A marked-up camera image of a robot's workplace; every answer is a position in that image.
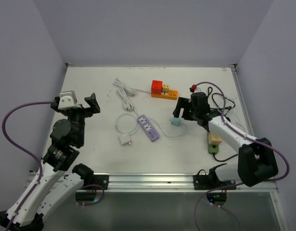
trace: white tabletop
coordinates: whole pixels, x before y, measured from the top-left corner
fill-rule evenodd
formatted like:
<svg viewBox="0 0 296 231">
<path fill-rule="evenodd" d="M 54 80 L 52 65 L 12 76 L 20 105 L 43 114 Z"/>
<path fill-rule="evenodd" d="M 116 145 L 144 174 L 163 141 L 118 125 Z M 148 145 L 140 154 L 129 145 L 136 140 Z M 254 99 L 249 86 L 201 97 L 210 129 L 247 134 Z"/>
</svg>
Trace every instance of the white tabletop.
<svg viewBox="0 0 296 231">
<path fill-rule="evenodd" d="M 232 123 L 240 120 L 240 124 L 247 129 L 242 112 L 241 103 L 230 68 L 198 68 L 198 67 L 70 67 L 67 70 L 62 91 L 74 90 L 78 103 L 84 107 L 88 104 L 84 98 L 95 92 L 101 113 L 86 119 L 85 146 L 70 167 L 79 163 L 86 164 L 99 173 L 195 173 L 200 169 L 209 170 L 218 165 L 207 151 L 207 131 L 198 126 L 195 121 L 182 121 L 186 125 L 186 134 L 179 138 L 167 138 L 155 125 L 160 133 L 160 139 L 151 142 L 140 128 L 131 136 L 132 145 L 121 146 L 118 132 L 115 130 L 115 121 L 125 111 L 122 99 L 113 85 L 118 77 L 127 85 L 150 91 L 152 80 L 161 80 L 169 84 L 172 90 L 177 90 L 179 96 L 189 98 L 189 87 L 202 81 L 217 84 L 229 98 L 233 98 L 236 107 L 230 115 Z M 208 85 L 201 85 L 203 92 L 207 92 Z M 177 101 L 152 98 L 150 94 L 138 92 L 130 97 L 139 114 L 156 120 L 168 135 L 177 135 L 182 127 L 172 126 L 169 118 L 176 107 Z M 56 113 L 52 124 L 63 115 Z M 130 116 L 121 118 L 119 128 L 122 131 L 131 131 L 136 121 Z M 48 138 L 44 153 L 50 146 Z M 225 159 L 235 154 L 234 150 L 225 142 L 219 146 L 217 158 Z M 228 163 L 237 162 L 234 158 Z"/>
</svg>

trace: power strip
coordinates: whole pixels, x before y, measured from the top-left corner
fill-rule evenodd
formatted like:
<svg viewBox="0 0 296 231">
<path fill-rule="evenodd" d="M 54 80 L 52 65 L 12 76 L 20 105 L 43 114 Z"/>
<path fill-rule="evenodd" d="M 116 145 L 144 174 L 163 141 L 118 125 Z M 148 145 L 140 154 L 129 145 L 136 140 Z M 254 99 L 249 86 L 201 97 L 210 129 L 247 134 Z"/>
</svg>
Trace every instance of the power strip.
<svg viewBox="0 0 296 231">
<path fill-rule="evenodd" d="M 154 142 L 159 139 L 158 132 L 155 130 L 155 128 L 152 126 L 151 122 L 145 115 L 139 116 L 137 118 L 137 122 L 143 129 L 143 131 L 146 133 L 148 138 L 151 140 L 151 142 Z"/>
</svg>

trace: teal cable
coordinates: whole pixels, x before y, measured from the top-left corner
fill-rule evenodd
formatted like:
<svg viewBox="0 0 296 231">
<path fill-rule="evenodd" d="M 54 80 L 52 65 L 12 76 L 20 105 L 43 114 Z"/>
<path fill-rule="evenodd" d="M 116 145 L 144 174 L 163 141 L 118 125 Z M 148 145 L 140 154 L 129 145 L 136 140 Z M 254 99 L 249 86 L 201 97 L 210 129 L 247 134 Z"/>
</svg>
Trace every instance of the teal cable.
<svg viewBox="0 0 296 231">
<path fill-rule="evenodd" d="M 131 116 L 131 117 L 133 117 L 135 120 L 136 120 L 136 127 L 132 130 L 132 131 L 130 131 L 129 132 L 129 135 L 134 135 L 137 131 L 138 131 L 138 129 L 139 129 L 139 124 L 137 123 L 137 118 L 135 117 L 135 116 L 133 116 L 132 114 L 122 114 L 122 115 L 120 115 L 117 119 L 116 119 L 116 122 L 115 122 L 115 129 L 116 129 L 116 131 L 117 132 L 119 132 L 119 133 L 123 133 L 122 131 L 120 131 L 119 130 L 119 128 L 118 128 L 118 121 L 119 121 L 119 119 L 121 118 L 121 117 L 123 117 L 123 116 Z M 161 128 L 161 126 L 154 120 L 154 119 L 150 119 L 149 118 L 149 120 L 151 120 L 151 121 L 153 121 L 154 123 L 156 123 L 156 125 L 159 127 L 159 129 L 161 129 L 161 132 L 164 134 L 164 136 L 166 136 L 166 137 L 168 137 L 168 138 L 177 138 L 177 137 L 181 137 L 181 136 L 183 136 L 184 134 L 185 134 L 185 132 L 186 132 L 186 126 L 185 126 L 185 124 L 182 124 L 183 126 L 184 126 L 184 130 L 183 130 L 183 132 L 181 133 L 181 134 L 179 134 L 179 135 L 177 135 L 177 136 L 169 136 L 169 135 L 167 135 L 163 130 L 162 130 L 162 128 Z"/>
</svg>

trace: teal plug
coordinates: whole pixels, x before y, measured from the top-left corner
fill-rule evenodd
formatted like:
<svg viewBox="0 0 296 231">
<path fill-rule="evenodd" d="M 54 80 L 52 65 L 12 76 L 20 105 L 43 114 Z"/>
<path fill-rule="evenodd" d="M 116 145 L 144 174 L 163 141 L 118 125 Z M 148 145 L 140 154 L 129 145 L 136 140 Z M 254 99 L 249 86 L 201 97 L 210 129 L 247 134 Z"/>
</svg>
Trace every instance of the teal plug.
<svg viewBox="0 0 296 231">
<path fill-rule="evenodd" d="M 180 125 L 181 119 L 180 118 L 176 118 L 176 117 L 172 117 L 170 119 L 170 121 L 171 121 L 171 125 L 178 127 Z"/>
</svg>

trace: gray wall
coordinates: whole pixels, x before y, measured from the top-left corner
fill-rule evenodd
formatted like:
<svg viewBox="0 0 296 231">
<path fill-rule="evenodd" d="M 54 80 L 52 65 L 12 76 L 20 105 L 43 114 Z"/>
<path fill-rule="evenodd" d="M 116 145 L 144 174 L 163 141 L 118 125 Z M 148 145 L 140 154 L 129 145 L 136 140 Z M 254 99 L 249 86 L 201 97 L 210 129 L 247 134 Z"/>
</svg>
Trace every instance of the gray wall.
<svg viewBox="0 0 296 231">
<path fill-rule="evenodd" d="M 269 138 L 289 160 L 290 175 L 278 186 L 296 231 L 296 0 L 274 0 L 238 65 L 238 77 L 255 134 Z"/>
<path fill-rule="evenodd" d="M 238 63 L 272 0 L 34 0 L 76 66 Z"/>
<path fill-rule="evenodd" d="M 53 99 L 63 79 L 64 63 L 33 1 L 0 0 L 0 211 L 22 194 L 35 166 L 3 137 L 2 119 L 20 104 Z M 48 105 L 22 109 L 10 117 L 7 131 L 40 157 L 52 117 Z"/>
</svg>

